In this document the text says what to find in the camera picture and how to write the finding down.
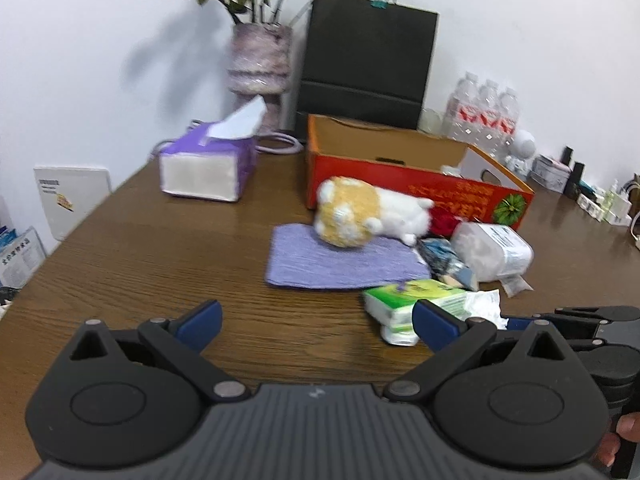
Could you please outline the person right hand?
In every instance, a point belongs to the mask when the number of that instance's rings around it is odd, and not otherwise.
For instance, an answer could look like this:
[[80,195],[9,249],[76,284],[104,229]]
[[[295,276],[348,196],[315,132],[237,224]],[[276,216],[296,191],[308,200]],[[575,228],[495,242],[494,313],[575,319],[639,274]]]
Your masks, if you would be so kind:
[[640,413],[623,415],[617,422],[615,430],[608,432],[597,450],[597,459],[605,467],[611,468],[620,450],[622,441],[638,443],[640,441]]

